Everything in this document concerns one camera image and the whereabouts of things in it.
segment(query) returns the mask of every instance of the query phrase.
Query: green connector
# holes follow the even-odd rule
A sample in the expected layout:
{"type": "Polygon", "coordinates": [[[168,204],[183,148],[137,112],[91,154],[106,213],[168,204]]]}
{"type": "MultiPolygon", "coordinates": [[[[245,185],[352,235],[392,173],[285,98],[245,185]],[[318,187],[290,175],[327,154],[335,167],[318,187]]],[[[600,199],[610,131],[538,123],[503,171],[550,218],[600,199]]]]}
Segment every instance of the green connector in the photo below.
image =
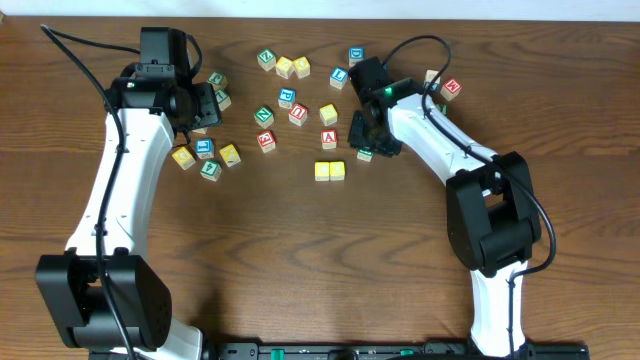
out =
{"type": "Polygon", "coordinates": [[[271,360],[284,360],[284,350],[271,350],[271,360]]]}

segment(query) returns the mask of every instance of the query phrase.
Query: white block face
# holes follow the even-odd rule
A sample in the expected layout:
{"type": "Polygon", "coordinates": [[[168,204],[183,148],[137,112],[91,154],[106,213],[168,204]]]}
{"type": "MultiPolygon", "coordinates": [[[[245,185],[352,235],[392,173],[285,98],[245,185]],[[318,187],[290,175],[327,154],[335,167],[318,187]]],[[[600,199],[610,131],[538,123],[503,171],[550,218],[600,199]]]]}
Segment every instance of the white block face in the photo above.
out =
{"type": "Polygon", "coordinates": [[[231,106],[231,98],[229,94],[222,90],[216,91],[216,100],[218,100],[218,107],[220,107],[220,111],[224,111],[226,108],[231,106]]]}
{"type": "Polygon", "coordinates": [[[365,151],[365,150],[358,150],[358,160],[371,162],[371,159],[373,159],[373,153],[372,152],[365,151]]]}

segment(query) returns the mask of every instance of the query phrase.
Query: green block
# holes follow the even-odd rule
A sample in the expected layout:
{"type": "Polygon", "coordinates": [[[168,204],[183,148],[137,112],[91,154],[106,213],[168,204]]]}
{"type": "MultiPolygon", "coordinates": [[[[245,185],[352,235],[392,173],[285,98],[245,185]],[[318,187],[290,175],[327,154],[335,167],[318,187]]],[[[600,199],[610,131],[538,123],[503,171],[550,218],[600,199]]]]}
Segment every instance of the green block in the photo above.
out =
{"type": "Polygon", "coordinates": [[[202,166],[202,169],[200,169],[200,172],[205,175],[213,176],[216,173],[216,170],[218,170],[219,166],[220,165],[218,165],[218,163],[207,160],[204,162],[204,165],[202,166]]]}
{"type": "Polygon", "coordinates": [[[214,72],[209,76],[209,83],[213,85],[220,85],[224,81],[224,75],[214,72]]]}
{"type": "Polygon", "coordinates": [[[267,120],[269,120],[273,116],[273,113],[266,106],[263,106],[258,109],[258,111],[256,111],[255,115],[256,118],[261,122],[267,122],[267,120]]]}
{"type": "Polygon", "coordinates": [[[263,63],[268,63],[269,61],[275,59],[276,54],[273,53],[270,49],[264,49],[260,54],[258,54],[258,59],[263,63]]]}
{"type": "Polygon", "coordinates": [[[271,350],[271,360],[284,360],[284,350],[271,350]]]}
{"type": "Polygon", "coordinates": [[[449,113],[449,109],[447,108],[447,105],[445,104],[438,104],[438,109],[440,109],[440,112],[442,113],[442,115],[447,116],[447,114],[449,113]]]}
{"type": "Polygon", "coordinates": [[[228,97],[229,97],[229,94],[224,92],[224,90],[216,91],[216,100],[218,100],[218,104],[223,102],[228,97]]]}

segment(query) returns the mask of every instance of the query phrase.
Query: wire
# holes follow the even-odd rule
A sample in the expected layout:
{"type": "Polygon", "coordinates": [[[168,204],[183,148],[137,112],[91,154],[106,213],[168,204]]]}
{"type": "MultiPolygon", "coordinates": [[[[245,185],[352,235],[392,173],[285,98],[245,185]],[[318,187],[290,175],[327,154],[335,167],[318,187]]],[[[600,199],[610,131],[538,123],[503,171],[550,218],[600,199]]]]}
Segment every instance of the wire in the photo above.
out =
{"type": "Polygon", "coordinates": [[[407,44],[409,44],[409,43],[411,43],[413,41],[420,40],[420,39],[432,39],[432,40],[435,40],[435,41],[441,43],[445,47],[445,49],[447,50],[447,62],[442,67],[442,69],[440,69],[440,71],[438,71],[436,76],[433,79],[431,79],[431,82],[427,85],[427,87],[425,89],[425,92],[422,94],[422,111],[424,111],[425,117],[427,119],[429,119],[429,121],[433,124],[433,126],[436,127],[436,129],[438,129],[438,131],[440,131],[442,134],[444,134],[444,136],[446,136],[452,143],[454,143],[462,151],[464,151],[465,154],[467,154],[467,155],[473,157],[474,159],[480,161],[481,163],[485,164],[488,168],[490,168],[491,170],[495,171],[496,173],[499,173],[505,179],[509,180],[509,182],[511,182],[511,184],[515,185],[515,187],[517,187],[518,190],[520,190],[524,194],[524,196],[529,200],[529,202],[531,202],[531,204],[533,204],[533,206],[536,208],[536,210],[538,211],[538,214],[540,214],[540,217],[542,218],[542,221],[544,222],[544,225],[545,225],[545,228],[547,229],[547,232],[549,233],[549,255],[548,255],[547,259],[542,264],[540,264],[540,265],[538,265],[536,267],[515,272],[515,273],[511,274],[511,276],[509,277],[509,281],[508,281],[508,286],[509,286],[509,327],[507,328],[507,331],[509,333],[510,355],[511,355],[511,358],[513,358],[514,357],[514,348],[513,348],[514,347],[514,344],[513,344],[513,289],[516,286],[515,285],[515,279],[517,277],[519,277],[519,276],[530,275],[530,274],[534,274],[534,273],[540,272],[540,271],[548,268],[549,265],[551,265],[551,263],[553,262],[553,259],[556,256],[556,233],[555,233],[555,231],[553,229],[553,225],[551,224],[551,219],[549,219],[549,215],[544,210],[544,208],[542,207],[542,205],[540,204],[538,199],[536,199],[536,197],[531,193],[531,191],[529,191],[527,186],[525,186],[518,178],[513,176],[509,171],[507,171],[506,169],[502,168],[498,164],[494,163],[492,160],[485,159],[482,156],[480,156],[480,155],[476,154],[475,152],[473,152],[473,150],[471,149],[471,146],[465,146],[462,143],[462,141],[460,141],[458,138],[453,136],[447,129],[445,129],[442,125],[440,125],[440,123],[438,123],[433,118],[433,115],[431,114],[432,109],[428,109],[427,108],[427,96],[429,95],[430,92],[433,91],[433,87],[432,87],[433,84],[436,81],[438,81],[438,79],[440,78],[442,73],[444,73],[444,71],[449,67],[449,64],[451,63],[451,59],[453,57],[453,54],[452,54],[452,51],[451,51],[451,46],[449,46],[449,44],[446,41],[444,41],[442,38],[437,37],[435,35],[420,35],[420,36],[413,37],[413,38],[411,38],[411,39],[409,39],[407,41],[404,41],[400,45],[396,46],[393,50],[391,50],[389,55],[387,55],[387,57],[382,62],[382,65],[385,65],[391,59],[391,57],[396,53],[396,51],[398,51],[401,47],[403,47],[403,46],[405,46],[405,45],[407,45],[407,44]]]}
{"type": "Polygon", "coordinates": [[[107,94],[105,93],[104,89],[102,88],[98,80],[95,78],[95,76],[93,76],[91,71],[89,71],[89,69],[87,69],[87,67],[80,61],[80,59],[78,59],[69,49],[67,49],[67,47],[62,42],[60,42],[60,40],[58,40],[58,38],[55,35],[58,35],[60,37],[73,40],[73,41],[81,40],[78,42],[87,44],[87,45],[102,47],[105,49],[124,50],[128,48],[123,48],[120,46],[113,46],[113,45],[98,44],[98,43],[93,43],[87,40],[78,39],[73,36],[63,34],[59,31],[50,29],[47,25],[44,25],[44,24],[40,25],[40,28],[45,33],[45,35],[47,35],[49,39],[51,39],[51,41],[54,44],[56,44],[56,46],[58,46],[58,48],[62,50],[62,52],[65,55],[67,55],[67,57],[69,57],[69,59],[71,59],[71,61],[73,61],[73,63],[76,64],[76,66],[78,66],[78,68],[87,76],[89,81],[91,81],[91,83],[96,88],[96,90],[98,90],[98,92],[100,93],[100,96],[102,96],[102,100],[104,101],[107,108],[109,109],[109,113],[111,113],[111,116],[113,117],[116,129],[118,131],[118,145],[116,147],[116,158],[113,162],[113,168],[111,169],[111,174],[109,175],[109,180],[107,181],[107,186],[105,187],[105,190],[104,190],[102,203],[100,204],[100,211],[98,213],[98,222],[95,225],[96,264],[98,267],[98,276],[100,277],[100,282],[102,283],[102,288],[104,290],[104,297],[107,301],[107,305],[109,306],[109,310],[111,310],[111,313],[113,314],[113,318],[116,322],[116,326],[120,331],[120,335],[122,336],[124,346],[127,349],[127,354],[129,355],[130,359],[136,359],[135,351],[133,349],[133,346],[131,345],[131,340],[129,338],[129,333],[127,332],[127,328],[124,326],[122,316],[118,311],[118,307],[116,306],[116,303],[113,299],[113,294],[111,293],[111,287],[110,287],[111,280],[107,277],[107,271],[104,267],[104,252],[103,252],[104,251],[103,250],[104,232],[105,232],[104,221],[107,213],[107,207],[109,205],[109,199],[111,198],[113,186],[115,184],[116,176],[118,174],[118,169],[120,168],[120,163],[122,162],[122,155],[124,154],[124,149],[125,149],[124,130],[122,129],[122,123],[120,122],[120,118],[118,117],[118,112],[115,110],[115,108],[109,101],[107,94]]]}
{"type": "Polygon", "coordinates": [[[75,36],[71,36],[71,35],[68,35],[68,34],[65,34],[65,33],[61,33],[59,31],[51,29],[49,27],[47,27],[47,29],[49,29],[49,31],[51,33],[53,33],[54,35],[56,35],[56,36],[59,36],[61,38],[65,38],[67,40],[79,42],[81,44],[85,44],[85,45],[89,45],[89,46],[95,46],[95,47],[99,47],[99,48],[103,48],[103,49],[128,51],[130,53],[140,54],[140,50],[132,49],[132,48],[129,48],[129,47],[126,47],[126,46],[102,44],[102,43],[98,43],[98,42],[95,42],[95,41],[89,41],[89,40],[85,40],[85,39],[80,39],[80,38],[77,38],[75,36]]]}

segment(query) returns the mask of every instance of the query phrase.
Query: wood grain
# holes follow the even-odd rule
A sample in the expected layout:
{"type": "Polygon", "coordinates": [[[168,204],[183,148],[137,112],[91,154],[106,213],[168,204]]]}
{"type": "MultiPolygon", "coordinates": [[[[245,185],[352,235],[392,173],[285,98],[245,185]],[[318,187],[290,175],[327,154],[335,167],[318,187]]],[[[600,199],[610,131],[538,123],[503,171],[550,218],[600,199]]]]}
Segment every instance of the wood grain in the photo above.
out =
{"type": "MultiPolygon", "coordinates": [[[[242,163],[218,183],[173,160],[160,175],[149,261],[174,313],[215,339],[410,342],[465,337],[469,274],[445,233],[443,186],[411,150],[356,161],[346,136],[353,91],[329,87],[349,46],[384,56],[406,38],[448,39],[463,85],[450,117],[471,137],[528,161],[558,233],[547,271],[526,279],[533,341],[585,342],[593,359],[637,359],[640,341],[640,25],[471,21],[8,18],[0,28],[0,357],[85,358],[66,349],[34,283],[41,254],[61,253],[88,200],[104,141],[89,82],[40,32],[138,47],[141,26],[193,34],[199,81],[229,78],[233,104],[213,131],[242,163]],[[256,54],[307,56],[311,76],[265,73],[256,54]],[[263,154],[253,112],[292,87],[310,109],[302,128],[276,111],[278,149],[263,154]],[[320,106],[334,103],[338,149],[322,151],[320,106]],[[344,183],[315,183],[313,162],[341,159],[344,183]]],[[[135,61],[72,45],[105,85],[135,61]]],[[[416,43],[391,61],[421,79],[443,51],[416,43]]],[[[535,247],[533,263],[548,245],[535,247]]]]}

